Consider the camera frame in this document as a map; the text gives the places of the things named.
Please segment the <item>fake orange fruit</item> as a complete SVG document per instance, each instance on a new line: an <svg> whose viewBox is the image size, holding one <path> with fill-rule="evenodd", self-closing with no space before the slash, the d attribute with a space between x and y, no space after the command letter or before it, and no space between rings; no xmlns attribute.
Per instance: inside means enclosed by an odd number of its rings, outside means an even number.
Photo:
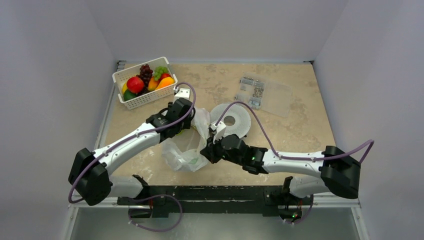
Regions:
<svg viewBox="0 0 424 240"><path fill-rule="evenodd" d="M165 77L157 85L156 90L168 87L170 85L173 85L174 83L175 83L175 80L172 77Z"/></svg>

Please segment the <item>fake green grapes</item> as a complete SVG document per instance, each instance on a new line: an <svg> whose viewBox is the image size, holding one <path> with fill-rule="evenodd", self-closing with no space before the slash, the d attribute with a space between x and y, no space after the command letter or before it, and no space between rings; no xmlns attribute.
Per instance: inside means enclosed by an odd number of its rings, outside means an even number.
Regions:
<svg viewBox="0 0 424 240"><path fill-rule="evenodd" d="M166 66L157 66L153 71L153 77L156 81L161 79L162 74L168 74L169 70Z"/></svg>

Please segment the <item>white plastic bag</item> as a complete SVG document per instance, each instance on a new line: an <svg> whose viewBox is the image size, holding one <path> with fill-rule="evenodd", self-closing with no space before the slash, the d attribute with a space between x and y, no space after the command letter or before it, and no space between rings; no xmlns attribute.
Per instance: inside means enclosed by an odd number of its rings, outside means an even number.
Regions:
<svg viewBox="0 0 424 240"><path fill-rule="evenodd" d="M197 107L195 111L189 129L184 129L175 137L161 143L161 156L174 171L195 172L209 163L200 151L207 145L210 113Z"/></svg>

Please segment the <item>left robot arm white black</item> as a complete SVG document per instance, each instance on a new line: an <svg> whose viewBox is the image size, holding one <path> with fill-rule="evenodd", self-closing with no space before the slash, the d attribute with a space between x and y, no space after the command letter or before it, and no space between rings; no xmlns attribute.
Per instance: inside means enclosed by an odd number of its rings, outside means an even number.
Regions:
<svg viewBox="0 0 424 240"><path fill-rule="evenodd" d="M70 191L77 192L89 206L108 197L127 197L138 205L146 203L149 191L145 180L138 175L112 179L112 173L135 155L189 129L195 113L194 104L181 97L116 142L94 151L81 149L68 177Z"/></svg>

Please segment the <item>fake red fruit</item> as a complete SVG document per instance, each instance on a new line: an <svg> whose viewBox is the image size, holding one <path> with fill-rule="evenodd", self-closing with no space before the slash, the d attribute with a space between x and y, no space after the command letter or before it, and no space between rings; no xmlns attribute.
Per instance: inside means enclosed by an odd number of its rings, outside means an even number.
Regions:
<svg viewBox="0 0 424 240"><path fill-rule="evenodd" d="M131 93L139 94L145 88L145 83L141 78L133 76L127 80L126 86Z"/></svg>

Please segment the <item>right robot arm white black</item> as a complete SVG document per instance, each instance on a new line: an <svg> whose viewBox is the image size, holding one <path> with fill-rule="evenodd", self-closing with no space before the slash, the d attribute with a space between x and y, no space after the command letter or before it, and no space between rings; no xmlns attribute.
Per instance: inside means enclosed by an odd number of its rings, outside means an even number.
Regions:
<svg viewBox="0 0 424 240"><path fill-rule="evenodd" d="M280 196L288 204L316 193L331 192L345 199L359 195L361 163L335 146L312 153L274 152L265 147L247 145L236 134L215 140L209 137L206 147L200 151L209 162L229 161L250 174L292 173L305 178L292 179L281 189Z"/></svg>

